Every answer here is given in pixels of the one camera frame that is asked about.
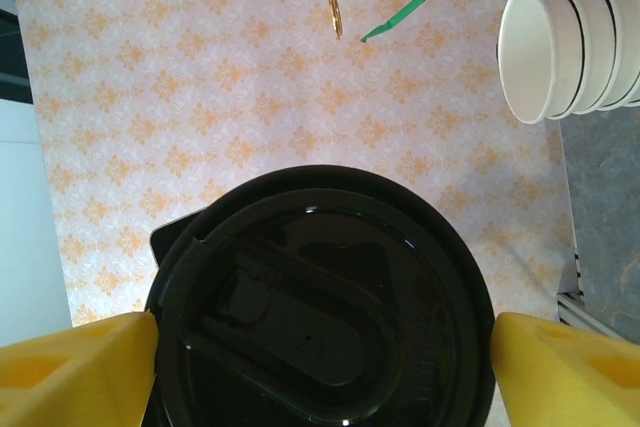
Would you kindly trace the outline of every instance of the orange patterned tablecloth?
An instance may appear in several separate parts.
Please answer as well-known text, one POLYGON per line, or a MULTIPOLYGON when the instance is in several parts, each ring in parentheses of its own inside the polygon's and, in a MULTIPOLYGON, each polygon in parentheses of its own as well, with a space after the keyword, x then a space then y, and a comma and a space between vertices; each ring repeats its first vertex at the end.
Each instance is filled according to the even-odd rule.
MULTIPOLYGON (((573 258, 557 124, 520 125, 506 0, 17 0, 76 324, 144 305, 157 226, 256 175, 337 163, 433 203, 497 311, 541 317, 573 258)), ((503 425, 498 409, 492 422, 503 425)))

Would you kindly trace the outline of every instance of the cup stack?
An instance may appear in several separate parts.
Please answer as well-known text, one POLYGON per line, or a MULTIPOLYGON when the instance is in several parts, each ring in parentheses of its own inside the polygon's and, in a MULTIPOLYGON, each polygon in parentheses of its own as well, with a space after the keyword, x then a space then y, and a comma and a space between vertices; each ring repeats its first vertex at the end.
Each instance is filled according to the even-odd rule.
POLYGON ((526 124, 640 106, 640 0, 509 0, 498 64, 526 124))

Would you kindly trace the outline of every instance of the black container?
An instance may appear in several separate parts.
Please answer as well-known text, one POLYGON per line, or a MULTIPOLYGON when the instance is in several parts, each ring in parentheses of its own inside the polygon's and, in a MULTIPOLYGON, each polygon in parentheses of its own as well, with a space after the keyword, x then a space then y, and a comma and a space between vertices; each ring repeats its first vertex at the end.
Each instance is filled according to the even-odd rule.
POLYGON ((152 234, 144 425, 481 426, 494 314, 430 205, 377 175, 264 175, 152 234))

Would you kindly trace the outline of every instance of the white wall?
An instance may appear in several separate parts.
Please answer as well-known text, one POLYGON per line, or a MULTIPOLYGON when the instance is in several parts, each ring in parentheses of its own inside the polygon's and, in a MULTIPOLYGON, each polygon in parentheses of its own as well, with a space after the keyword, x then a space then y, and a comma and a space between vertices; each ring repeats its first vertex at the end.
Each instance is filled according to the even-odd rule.
POLYGON ((35 111, 0 99, 0 346, 69 327, 35 111))

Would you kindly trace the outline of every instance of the black lid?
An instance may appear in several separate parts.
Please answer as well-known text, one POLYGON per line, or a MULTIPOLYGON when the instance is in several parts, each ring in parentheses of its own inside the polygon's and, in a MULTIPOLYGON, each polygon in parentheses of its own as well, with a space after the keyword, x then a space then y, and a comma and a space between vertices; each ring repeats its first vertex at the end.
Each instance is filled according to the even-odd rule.
POLYGON ((482 425, 493 311, 427 203, 374 174, 274 172, 181 232, 148 307, 164 425, 482 425))

